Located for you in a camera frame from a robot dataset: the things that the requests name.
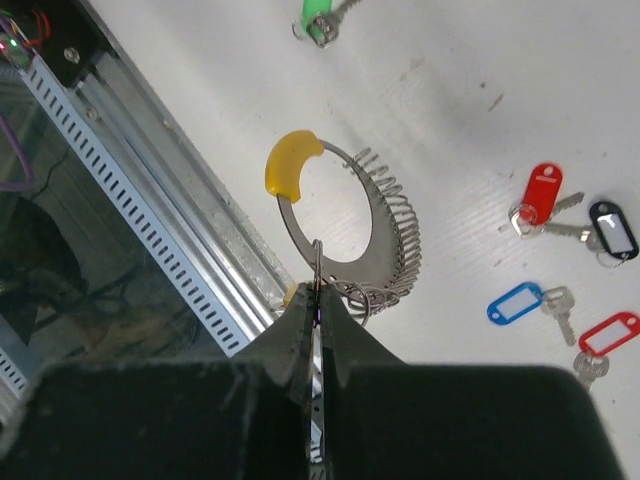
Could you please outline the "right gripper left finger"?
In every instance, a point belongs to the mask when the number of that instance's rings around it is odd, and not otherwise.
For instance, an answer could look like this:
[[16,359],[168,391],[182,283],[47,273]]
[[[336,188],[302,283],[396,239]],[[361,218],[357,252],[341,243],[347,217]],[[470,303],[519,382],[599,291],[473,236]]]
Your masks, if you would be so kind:
[[74,361],[46,368],[1,437],[5,479],[305,479],[311,337],[300,285],[229,359]]

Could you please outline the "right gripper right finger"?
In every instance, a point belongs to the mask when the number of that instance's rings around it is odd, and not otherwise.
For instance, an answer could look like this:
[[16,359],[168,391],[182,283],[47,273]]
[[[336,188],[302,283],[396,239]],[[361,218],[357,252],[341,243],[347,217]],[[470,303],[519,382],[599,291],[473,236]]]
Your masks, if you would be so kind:
[[543,365],[407,364],[317,296],[331,479],[620,479],[596,408]]

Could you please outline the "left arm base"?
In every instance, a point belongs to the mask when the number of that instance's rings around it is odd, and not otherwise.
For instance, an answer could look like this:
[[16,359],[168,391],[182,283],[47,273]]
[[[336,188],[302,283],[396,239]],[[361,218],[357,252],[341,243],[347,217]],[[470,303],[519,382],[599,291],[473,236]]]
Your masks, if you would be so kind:
[[64,87],[75,87],[112,50],[87,1],[24,1],[23,6],[41,15],[45,39],[39,53]]

